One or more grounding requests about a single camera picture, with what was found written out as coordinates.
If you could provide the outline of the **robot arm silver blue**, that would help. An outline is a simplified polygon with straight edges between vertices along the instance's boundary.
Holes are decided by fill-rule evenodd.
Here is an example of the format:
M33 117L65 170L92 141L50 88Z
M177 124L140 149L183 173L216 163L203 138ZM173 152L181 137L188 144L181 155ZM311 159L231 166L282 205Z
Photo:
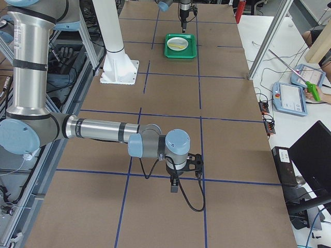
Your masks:
M162 12L166 12L170 6L174 3L174 1L171 0L160 0L156 1L158 8ZM182 28L182 33L186 32L187 29L187 19L189 17L189 12L190 12L190 7L191 7L191 1L189 0L180 0L178 1L178 18L180 20L181 28Z
M182 190L180 175L189 169L190 137L181 129L162 135L157 125L79 118L46 109L50 31L57 25L80 27L78 1L8 1L14 21L13 103L1 122L1 146L30 153L62 138L126 143L131 157L164 160L171 192Z

